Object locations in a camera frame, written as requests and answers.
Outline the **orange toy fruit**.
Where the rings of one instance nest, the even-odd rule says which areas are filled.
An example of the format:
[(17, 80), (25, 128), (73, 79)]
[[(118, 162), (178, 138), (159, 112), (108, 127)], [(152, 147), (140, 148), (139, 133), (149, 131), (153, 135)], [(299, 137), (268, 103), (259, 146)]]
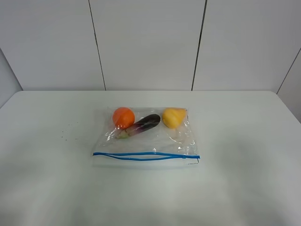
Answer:
[(135, 114), (130, 108), (120, 107), (114, 111), (112, 121), (118, 129), (126, 129), (134, 124)]

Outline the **clear zip bag blue zipper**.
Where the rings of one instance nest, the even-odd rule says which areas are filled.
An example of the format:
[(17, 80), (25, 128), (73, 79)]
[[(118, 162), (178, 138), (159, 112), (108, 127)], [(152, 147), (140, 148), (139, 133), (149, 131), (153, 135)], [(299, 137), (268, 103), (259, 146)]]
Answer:
[(92, 157), (99, 158), (101, 164), (113, 166), (173, 166), (198, 164), (200, 155), (192, 132), (188, 110), (176, 129), (168, 128), (162, 121), (163, 111), (167, 107), (127, 107), (135, 114), (135, 122), (150, 114), (158, 114), (161, 121), (158, 126), (135, 136), (116, 139), (125, 129), (118, 129), (112, 121), (112, 115), (120, 107), (109, 108), (101, 116), (103, 129), (92, 149)]

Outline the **purple toy eggplant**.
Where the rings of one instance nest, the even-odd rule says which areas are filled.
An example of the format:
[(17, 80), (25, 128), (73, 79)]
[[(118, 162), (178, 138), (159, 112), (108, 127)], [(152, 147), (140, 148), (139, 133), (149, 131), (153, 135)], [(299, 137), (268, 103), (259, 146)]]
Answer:
[(117, 136), (116, 139), (125, 139), (142, 132), (148, 131), (156, 126), (159, 125), (161, 121), (161, 117), (158, 114), (150, 114), (141, 120), (137, 121), (127, 129), (121, 131)]

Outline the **yellow toy pear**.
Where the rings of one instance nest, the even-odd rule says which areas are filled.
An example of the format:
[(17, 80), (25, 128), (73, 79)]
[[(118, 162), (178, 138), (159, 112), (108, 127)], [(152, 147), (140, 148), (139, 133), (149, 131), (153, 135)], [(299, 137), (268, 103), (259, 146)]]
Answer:
[(184, 108), (166, 108), (162, 114), (163, 123), (170, 129), (178, 128), (183, 122), (187, 110)]

